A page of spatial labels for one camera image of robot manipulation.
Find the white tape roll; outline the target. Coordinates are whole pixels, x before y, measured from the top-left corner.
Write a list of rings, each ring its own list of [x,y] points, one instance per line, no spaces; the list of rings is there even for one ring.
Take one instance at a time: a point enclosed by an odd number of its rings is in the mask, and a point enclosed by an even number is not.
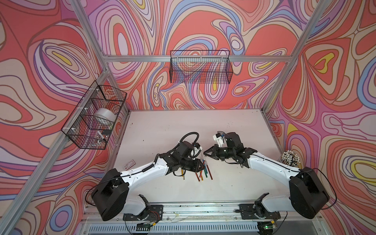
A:
[[[94,117],[97,121],[103,125],[111,125],[113,124],[117,116],[111,111],[106,108],[99,108],[95,113]]]

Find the small white red card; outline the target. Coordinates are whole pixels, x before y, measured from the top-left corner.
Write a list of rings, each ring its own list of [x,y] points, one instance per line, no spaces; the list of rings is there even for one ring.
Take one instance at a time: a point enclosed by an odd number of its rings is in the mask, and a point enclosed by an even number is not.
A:
[[[129,162],[125,163],[123,168],[124,170],[130,170],[133,166],[136,165],[136,162],[134,160],[130,160]]]

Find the clear cup of craft knives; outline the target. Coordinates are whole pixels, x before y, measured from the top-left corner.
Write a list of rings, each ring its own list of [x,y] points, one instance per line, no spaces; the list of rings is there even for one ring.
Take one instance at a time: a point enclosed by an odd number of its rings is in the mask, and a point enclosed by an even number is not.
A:
[[[292,167],[298,167],[301,163],[299,156],[292,150],[285,151],[280,157],[280,161],[281,163]]]

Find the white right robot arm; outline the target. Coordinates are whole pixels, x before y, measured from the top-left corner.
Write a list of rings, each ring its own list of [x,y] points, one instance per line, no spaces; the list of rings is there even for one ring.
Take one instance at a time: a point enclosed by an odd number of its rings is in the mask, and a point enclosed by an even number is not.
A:
[[[328,203],[330,196],[314,169],[299,169],[270,159],[245,147],[235,132],[217,133],[213,139],[216,144],[206,150],[204,156],[221,161],[233,159],[235,164],[262,172],[288,188],[285,195],[264,193],[260,196],[251,209],[256,217],[264,219],[270,213],[286,211],[313,219]]]

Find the red capped knife right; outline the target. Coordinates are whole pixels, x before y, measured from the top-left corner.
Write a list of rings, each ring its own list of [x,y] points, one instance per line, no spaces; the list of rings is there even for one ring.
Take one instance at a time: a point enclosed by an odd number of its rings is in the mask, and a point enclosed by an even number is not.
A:
[[[207,169],[207,172],[208,172],[208,174],[209,174],[209,176],[210,176],[210,179],[213,180],[213,177],[212,177],[212,174],[211,174],[210,168],[209,168],[209,166],[208,166],[207,164],[206,164],[206,169]]]

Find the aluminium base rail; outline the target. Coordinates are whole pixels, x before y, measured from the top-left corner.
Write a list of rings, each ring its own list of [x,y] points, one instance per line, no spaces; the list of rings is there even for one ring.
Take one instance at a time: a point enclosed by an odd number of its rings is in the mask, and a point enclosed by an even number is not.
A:
[[[253,202],[153,204],[150,219],[121,213],[104,222],[93,213],[82,223],[80,235],[204,235],[262,234],[280,231],[284,211],[258,218]]]

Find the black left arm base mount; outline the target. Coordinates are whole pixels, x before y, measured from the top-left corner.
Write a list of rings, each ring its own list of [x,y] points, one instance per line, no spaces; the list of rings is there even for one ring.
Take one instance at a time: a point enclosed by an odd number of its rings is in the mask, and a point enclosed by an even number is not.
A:
[[[145,196],[139,194],[126,200],[123,212],[123,221],[151,221],[158,222],[163,218],[164,206],[150,204]]]

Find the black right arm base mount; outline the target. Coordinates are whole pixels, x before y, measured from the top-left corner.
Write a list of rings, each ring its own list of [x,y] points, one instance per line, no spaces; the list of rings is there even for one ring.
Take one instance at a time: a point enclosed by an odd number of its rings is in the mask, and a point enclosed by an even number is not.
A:
[[[243,220],[278,220],[281,215],[278,211],[269,212],[263,206],[262,200],[269,195],[269,193],[262,194],[253,203],[239,204],[239,208],[235,209],[234,212],[240,213]]]

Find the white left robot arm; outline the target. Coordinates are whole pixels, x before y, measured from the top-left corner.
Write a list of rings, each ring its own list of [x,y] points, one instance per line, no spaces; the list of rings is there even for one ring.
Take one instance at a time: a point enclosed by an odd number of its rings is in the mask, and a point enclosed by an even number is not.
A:
[[[198,173],[205,166],[198,159],[202,147],[198,143],[180,142],[172,150],[157,154],[154,161],[136,169],[119,172],[115,168],[108,171],[100,183],[93,188],[91,198],[103,221],[117,216],[121,211],[146,217],[148,201],[143,195],[128,194],[139,186],[182,169]]]

